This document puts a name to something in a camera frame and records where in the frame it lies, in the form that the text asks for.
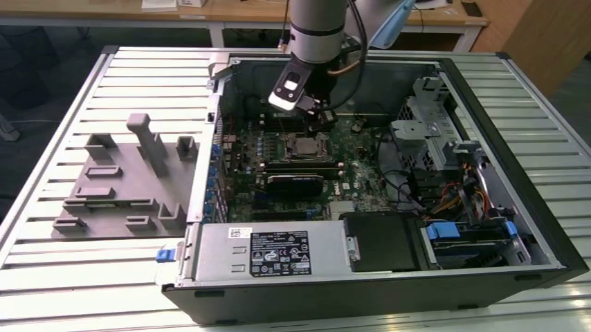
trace barcode sticker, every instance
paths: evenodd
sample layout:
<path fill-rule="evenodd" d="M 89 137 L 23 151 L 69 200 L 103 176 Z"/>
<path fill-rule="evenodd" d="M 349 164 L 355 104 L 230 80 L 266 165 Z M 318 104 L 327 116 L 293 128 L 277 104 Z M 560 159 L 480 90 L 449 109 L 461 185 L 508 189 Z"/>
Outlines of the barcode sticker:
<path fill-rule="evenodd" d="M 231 227 L 229 229 L 229 239 L 249 239 L 251 237 L 253 228 L 250 227 Z"/>

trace slotted metal platform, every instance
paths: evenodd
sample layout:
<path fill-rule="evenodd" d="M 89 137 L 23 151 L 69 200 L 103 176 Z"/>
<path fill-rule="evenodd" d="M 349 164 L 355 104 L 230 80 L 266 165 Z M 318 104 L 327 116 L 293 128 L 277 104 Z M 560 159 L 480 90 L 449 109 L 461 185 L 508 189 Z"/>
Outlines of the slotted metal platform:
<path fill-rule="evenodd" d="M 130 113 L 153 118 L 165 142 L 206 127 L 210 70 L 229 52 L 274 50 L 121 48 L 101 56 L 0 227 L 3 331 L 586 331 L 591 274 L 529 290 L 489 308 L 215 328 L 197 327 L 161 294 L 155 253 L 179 239 L 61 241 L 53 220 L 89 157 L 91 133 L 137 142 Z M 561 225 L 591 265 L 591 153 L 512 60 L 496 54 L 374 52 L 454 59 Z"/>

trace power supply label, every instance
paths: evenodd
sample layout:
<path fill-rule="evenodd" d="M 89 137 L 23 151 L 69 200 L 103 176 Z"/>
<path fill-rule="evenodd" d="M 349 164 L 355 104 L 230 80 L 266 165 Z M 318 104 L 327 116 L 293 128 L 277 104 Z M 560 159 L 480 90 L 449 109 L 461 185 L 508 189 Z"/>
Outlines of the power supply label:
<path fill-rule="evenodd" d="M 251 275 L 282 277 L 311 275 L 307 231 L 251 234 Z"/>

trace floor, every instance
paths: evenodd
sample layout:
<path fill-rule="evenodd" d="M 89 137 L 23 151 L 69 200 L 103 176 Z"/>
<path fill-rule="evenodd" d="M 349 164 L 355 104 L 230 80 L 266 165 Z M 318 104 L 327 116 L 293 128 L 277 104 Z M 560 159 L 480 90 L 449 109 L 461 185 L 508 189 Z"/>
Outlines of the floor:
<path fill-rule="evenodd" d="M 207 30 L 93 28 L 90 38 L 81 38 L 75 28 L 47 28 L 61 65 L 42 70 L 51 99 L 34 109 L 18 111 L 0 99 L 0 110 L 14 122 L 22 136 L 17 142 L 0 141 L 0 220 L 3 220 L 21 188 L 43 154 L 45 148 L 69 111 L 73 100 L 106 45 L 121 46 L 211 46 Z M 261 35 L 258 30 L 227 30 L 229 47 L 277 47 L 279 32 Z M 0 49 L 9 47 L 0 37 Z M 580 134 L 591 144 L 591 62 L 582 61 L 552 102 Z"/>

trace blue release latch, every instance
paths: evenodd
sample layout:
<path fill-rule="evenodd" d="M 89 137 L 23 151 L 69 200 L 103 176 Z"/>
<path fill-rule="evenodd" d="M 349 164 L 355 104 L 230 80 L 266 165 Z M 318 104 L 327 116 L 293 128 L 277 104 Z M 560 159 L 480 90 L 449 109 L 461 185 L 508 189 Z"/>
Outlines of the blue release latch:
<path fill-rule="evenodd" d="M 450 237 L 461 237 L 461 231 L 452 221 L 437 222 L 428 227 L 428 235 L 430 240 L 448 239 Z"/>
<path fill-rule="evenodd" d="M 177 249 L 161 249 L 157 254 L 158 263 L 169 263 L 175 261 Z"/>
<path fill-rule="evenodd" d="M 509 235 L 512 237 L 517 237 L 518 236 L 518 228 L 516 227 L 514 222 L 513 221 L 508 221 L 506 222 L 506 227 L 508 227 Z"/>

